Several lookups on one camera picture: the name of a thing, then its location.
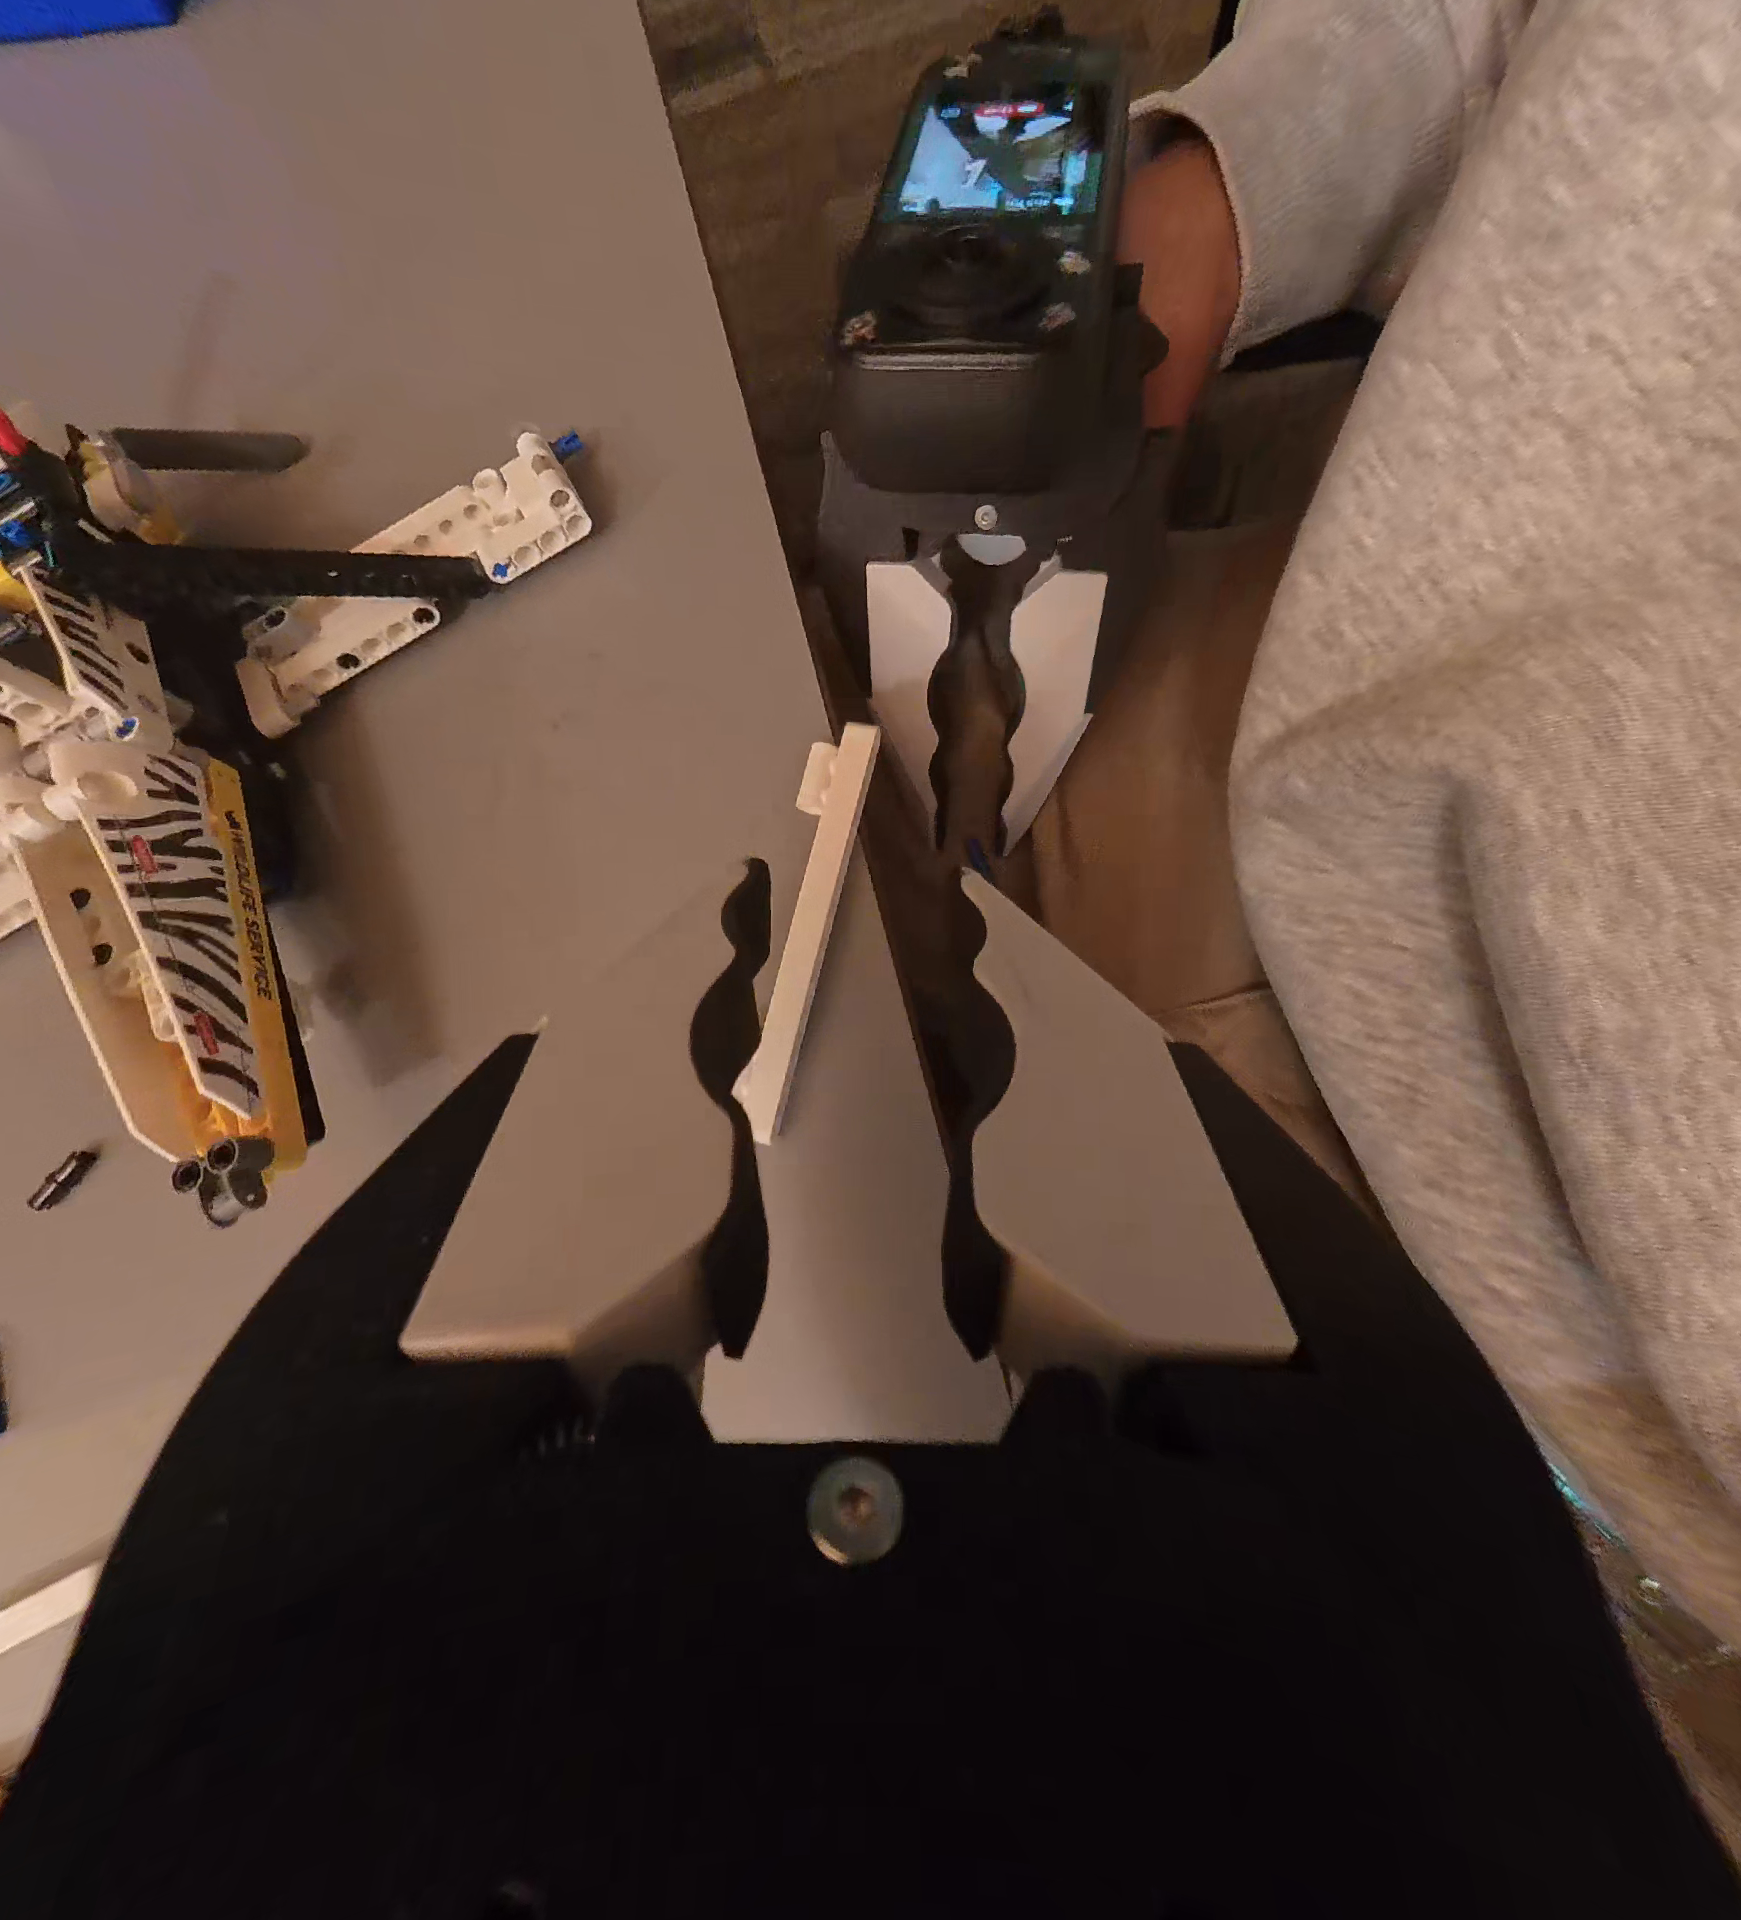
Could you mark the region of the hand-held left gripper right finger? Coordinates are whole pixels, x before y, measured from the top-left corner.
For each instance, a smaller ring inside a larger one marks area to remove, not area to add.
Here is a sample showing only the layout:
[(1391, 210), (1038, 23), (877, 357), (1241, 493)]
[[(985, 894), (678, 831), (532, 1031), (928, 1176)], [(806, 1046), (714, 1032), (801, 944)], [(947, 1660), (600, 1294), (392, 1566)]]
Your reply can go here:
[(1166, 1031), (959, 878), (946, 1309), (1003, 1367), (1282, 1364), (1297, 1332)]

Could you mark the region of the person in grey hoodie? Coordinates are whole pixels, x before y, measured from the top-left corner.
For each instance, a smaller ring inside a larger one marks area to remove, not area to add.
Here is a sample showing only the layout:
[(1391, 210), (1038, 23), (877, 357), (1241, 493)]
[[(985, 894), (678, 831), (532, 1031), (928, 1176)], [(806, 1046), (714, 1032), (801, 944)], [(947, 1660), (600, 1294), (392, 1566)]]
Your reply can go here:
[(1243, 894), (1411, 1258), (1741, 1653), (1741, 4), (1536, 4), (1268, 623)]

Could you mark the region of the blue plastic storage bin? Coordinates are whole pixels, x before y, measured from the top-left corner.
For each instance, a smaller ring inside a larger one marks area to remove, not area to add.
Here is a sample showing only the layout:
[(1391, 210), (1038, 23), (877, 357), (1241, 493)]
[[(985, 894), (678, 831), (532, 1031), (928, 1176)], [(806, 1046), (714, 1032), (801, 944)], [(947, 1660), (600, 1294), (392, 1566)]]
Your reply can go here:
[(79, 41), (163, 31), (187, 2), (0, 2), (0, 45)]

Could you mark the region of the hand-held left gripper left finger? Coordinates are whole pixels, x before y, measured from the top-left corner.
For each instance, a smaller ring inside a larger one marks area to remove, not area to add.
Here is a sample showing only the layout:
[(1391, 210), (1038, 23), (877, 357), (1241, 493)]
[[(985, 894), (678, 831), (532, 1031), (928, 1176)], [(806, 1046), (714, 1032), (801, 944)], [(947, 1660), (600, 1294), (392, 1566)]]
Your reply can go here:
[(568, 1367), (743, 1357), (769, 1279), (748, 1117), (773, 881), (748, 856), (538, 1034), (403, 1354)]

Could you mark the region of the zebra striped lego helicopter model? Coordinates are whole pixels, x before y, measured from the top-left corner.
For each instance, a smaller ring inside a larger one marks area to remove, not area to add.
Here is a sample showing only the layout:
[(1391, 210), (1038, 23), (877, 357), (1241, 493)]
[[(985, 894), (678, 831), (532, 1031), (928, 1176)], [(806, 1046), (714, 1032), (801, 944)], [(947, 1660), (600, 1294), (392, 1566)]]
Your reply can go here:
[(586, 540), (580, 435), (353, 551), (187, 539), (161, 475), (278, 475), (290, 435), (39, 441), (0, 411), (0, 940), (41, 928), (125, 1132), (226, 1231), (325, 1141), (270, 902), (281, 742), (330, 695)]

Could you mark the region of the long white lego beam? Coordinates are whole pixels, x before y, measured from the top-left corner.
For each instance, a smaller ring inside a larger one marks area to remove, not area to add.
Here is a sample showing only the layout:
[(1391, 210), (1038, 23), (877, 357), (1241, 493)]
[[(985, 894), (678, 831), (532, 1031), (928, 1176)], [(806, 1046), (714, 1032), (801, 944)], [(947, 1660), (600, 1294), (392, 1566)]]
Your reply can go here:
[(815, 742), (806, 757), (794, 807), (815, 820), (810, 850), (760, 1040), (734, 1081), (756, 1147), (775, 1143), (786, 1119), (880, 748), (880, 727), (851, 722), (835, 744)]

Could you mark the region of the person's right forearm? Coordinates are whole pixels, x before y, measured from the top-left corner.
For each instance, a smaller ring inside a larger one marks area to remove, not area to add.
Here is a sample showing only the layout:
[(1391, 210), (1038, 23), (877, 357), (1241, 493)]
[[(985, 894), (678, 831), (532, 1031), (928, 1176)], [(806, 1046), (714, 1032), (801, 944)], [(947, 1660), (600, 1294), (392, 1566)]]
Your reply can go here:
[(1140, 102), (1125, 205), (1177, 154), (1220, 189), (1216, 252), (1238, 269), (1224, 365), (1338, 315), (1390, 316), (1536, 11), (1246, 4), (1195, 80)]

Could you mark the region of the person's right hand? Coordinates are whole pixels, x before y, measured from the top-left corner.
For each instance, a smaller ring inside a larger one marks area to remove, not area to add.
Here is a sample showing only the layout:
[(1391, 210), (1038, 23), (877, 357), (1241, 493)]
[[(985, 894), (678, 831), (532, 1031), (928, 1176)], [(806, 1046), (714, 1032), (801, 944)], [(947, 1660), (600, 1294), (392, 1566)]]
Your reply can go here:
[(1220, 156), (1188, 133), (1148, 156), (1124, 191), (1121, 259), (1168, 342), (1145, 381), (1145, 420), (1180, 433), (1217, 372), (1243, 292), (1241, 243)]

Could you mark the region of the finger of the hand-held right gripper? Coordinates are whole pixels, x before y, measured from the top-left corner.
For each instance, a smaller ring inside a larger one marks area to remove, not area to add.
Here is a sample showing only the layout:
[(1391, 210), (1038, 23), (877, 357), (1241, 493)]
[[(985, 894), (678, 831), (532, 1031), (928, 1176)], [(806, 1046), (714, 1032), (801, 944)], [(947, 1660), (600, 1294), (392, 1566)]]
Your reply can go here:
[(1092, 722), (1107, 577), (1028, 551), (962, 554), (962, 850), (1028, 836)]
[(995, 668), (970, 573), (947, 553), (866, 569), (870, 705), (947, 856), (995, 852)]

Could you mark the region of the short white lego plate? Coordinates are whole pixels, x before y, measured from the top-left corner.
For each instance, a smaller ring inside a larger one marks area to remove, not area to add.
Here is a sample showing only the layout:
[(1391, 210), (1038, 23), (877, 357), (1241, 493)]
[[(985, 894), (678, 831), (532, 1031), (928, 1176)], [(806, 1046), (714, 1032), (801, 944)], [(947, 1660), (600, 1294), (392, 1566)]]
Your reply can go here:
[(59, 1629), (79, 1627), (104, 1572), (90, 1560), (0, 1607), (0, 1660)]

